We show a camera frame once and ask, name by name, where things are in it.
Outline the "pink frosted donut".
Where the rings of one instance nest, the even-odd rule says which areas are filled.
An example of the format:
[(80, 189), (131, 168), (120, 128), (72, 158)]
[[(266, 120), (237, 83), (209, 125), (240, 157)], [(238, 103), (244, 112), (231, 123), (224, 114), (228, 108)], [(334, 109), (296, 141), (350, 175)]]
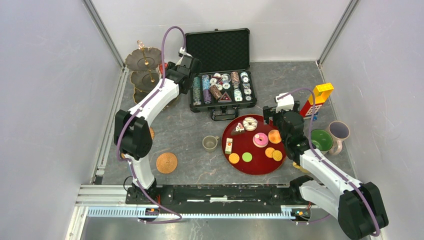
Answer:
[(258, 148), (264, 148), (269, 143), (268, 135), (263, 132), (256, 133), (252, 138), (253, 144)]

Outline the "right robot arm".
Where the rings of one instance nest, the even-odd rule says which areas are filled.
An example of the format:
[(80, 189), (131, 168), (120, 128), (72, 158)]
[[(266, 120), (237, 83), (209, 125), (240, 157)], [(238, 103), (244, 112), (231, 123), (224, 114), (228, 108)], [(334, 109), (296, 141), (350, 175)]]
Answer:
[(286, 156), (313, 175), (292, 180), (289, 199), (295, 204), (316, 204), (337, 219), (351, 240), (378, 236), (389, 225), (379, 188), (345, 173), (315, 148), (304, 133), (305, 120), (298, 108), (295, 101), (288, 110), (277, 106), (262, 109), (264, 123), (278, 129)]

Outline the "red frosted donut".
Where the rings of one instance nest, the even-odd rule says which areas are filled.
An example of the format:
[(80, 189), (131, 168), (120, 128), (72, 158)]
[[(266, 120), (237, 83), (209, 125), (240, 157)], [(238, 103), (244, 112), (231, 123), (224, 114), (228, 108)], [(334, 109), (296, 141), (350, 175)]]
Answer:
[(167, 69), (168, 64), (167, 63), (161, 63), (158, 67), (157, 67), (157, 72), (158, 72), (158, 76), (159, 78), (162, 78), (164, 70)]

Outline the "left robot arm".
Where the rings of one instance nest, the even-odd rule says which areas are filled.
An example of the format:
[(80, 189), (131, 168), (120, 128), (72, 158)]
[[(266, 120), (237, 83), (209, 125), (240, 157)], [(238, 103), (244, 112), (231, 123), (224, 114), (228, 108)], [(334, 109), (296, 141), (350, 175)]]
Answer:
[(201, 61), (189, 54), (171, 64), (153, 90), (129, 110), (119, 110), (114, 120), (114, 144), (119, 161), (128, 163), (138, 197), (145, 204), (153, 203), (157, 190), (152, 187), (155, 177), (149, 161), (153, 146), (150, 126), (165, 108), (180, 94), (187, 94), (194, 78), (200, 73)]

